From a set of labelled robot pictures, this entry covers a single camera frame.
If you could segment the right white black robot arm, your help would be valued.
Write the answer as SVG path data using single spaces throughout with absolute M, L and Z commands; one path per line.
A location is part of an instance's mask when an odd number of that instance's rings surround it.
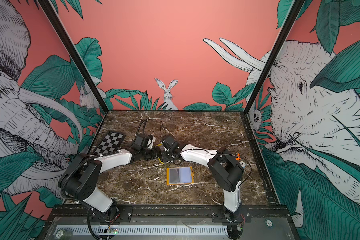
M 191 144 L 180 144 L 172 135 L 165 136 L 156 146 L 163 163 L 186 161 L 209 168 L 217 184 L 224 190 L 224 207 L 235 213 L 241 205 L 240 186 L 244 167 L 228 149 L 206 150 Z

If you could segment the yellow plastic card tray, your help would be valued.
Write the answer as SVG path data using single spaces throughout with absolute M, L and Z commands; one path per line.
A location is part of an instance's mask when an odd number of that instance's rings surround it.
M 156 153 L 157 153 L 157 158 L 161 163 L 167 163 L 169 161 L 167 150 L 163 146 L 163 144 L 156 145 Z

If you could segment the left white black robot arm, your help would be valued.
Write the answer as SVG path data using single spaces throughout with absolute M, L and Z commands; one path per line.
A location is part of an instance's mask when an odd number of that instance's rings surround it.
M 139 160 L 156 158 L 155 140 L 153 135 L 138 134 L 127 148 L 116 148 L 114 152 L 106 154 L 79 154 L 59 180 L 63 198 L 79 201 L 90 209 L 106 213 L 114 201 L 97 187 L 100 174 Z

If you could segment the yellow leather card holder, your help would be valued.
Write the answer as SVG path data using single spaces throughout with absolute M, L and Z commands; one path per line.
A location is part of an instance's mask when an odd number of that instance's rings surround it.
M 167 185 L 171 186 L 168 183 L 168 169 L 170 168 L 167 168 Z M 187 185 L 194 183 L 194 173 L 192 167 L 179 167 L 179 169 L 180 169 L 180 183 L 174 185 Z

